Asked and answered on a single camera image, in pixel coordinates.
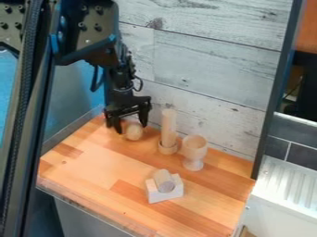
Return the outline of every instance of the wooden block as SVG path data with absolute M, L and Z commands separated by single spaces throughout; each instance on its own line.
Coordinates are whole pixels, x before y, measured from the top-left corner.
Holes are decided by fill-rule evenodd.
M 171 175 L 175 188 L 169 193 L 160 193 L 154 179 L 146 180 L 146 192 L 149 204 L 184 196 L 184 184 L 179 174 Z

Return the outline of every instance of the wooden ball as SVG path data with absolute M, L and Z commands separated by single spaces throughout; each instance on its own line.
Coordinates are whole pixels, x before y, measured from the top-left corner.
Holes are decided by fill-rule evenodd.
M 143 136 L 143 127 L 139 123 L 128 124 L 125 131 L 125 138 L 131 141 L 138 141 Z

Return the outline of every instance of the black cable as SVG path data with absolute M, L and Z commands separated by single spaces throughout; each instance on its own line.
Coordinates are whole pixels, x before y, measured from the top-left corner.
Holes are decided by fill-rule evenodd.
M 287 93 L 286 96 L 283 97 L 283 100 L 285 100 L 290 94 L 292 94 L 303 82 L 303 77 L 300 78 L 300 82 L 296 85 L 296 87 L 294 87 L 289 93 Z
M 136 92 L 141 92 L 142 89 L 143 89 L 143 79 L 140 78 L 140 77 L 138 77 L 138 76 L 136 76 L 136 75 L 134 75 L 134 77 L 135 77 L 137 80 L 140 81 L 140 86 L 139 86 L 138 89 L 136 89 L 135 87 L 133 87 L 133 89 L 134 89 Z
M 0 219 L 0 236 L 4 235 L 6 226 L 6 216 L 10 200 L 13 177 L 19 153 L 19 144 L 22 136 L 24 120 L 26 117 L 28 104 L 32 94 L 32 71 L 33 58 L 35 52 L 35 40 L 38 29 L 38 22 L 41 13 L 43 0 L 31 1 L 30 15 L 28 17 L 28 27 L 24 32 L 23 52 L 21 52 L 21 77 L 19 88 L 19 101 L 17 116 L 14 123 L 13 138 L 10 149 L 10 159 L 8 160 L 8 173 L 6 175 L 6 188 L 4 189 L 4 199 L 2 201 L 2 213 Z

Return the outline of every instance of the wooden peg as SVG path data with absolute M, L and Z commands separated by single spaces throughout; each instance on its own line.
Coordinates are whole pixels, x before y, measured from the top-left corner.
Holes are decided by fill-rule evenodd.
M 164 155 L 177 152 L 176 111 L 170 108 L 162 111 L 161 138 L 158 143 L 159 151 Z

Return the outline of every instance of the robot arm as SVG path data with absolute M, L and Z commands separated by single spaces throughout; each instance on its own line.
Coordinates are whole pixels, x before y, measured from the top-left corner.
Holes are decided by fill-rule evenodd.
M 119 30 L 119 10 L 112 1 L 68 1 L 61 5 L 57 35 L 52 34 L 54 53 L 59 65 L 85 60 L 95 67 L 92 91 L 102 84 L 105 91 L 105 117 L 108 127 L 122 133 L 120 119 L 138 114 L 141 124 L 147 124 L 151 109 L 149 96 L 136 97 L 133 91 L 142 89 L 143 82 L 135 75 L 131 52 L 122 42 Z M 97 82 L 98 67 L 103 69 Z M 140 80 L 136 89 L 133 81 Z

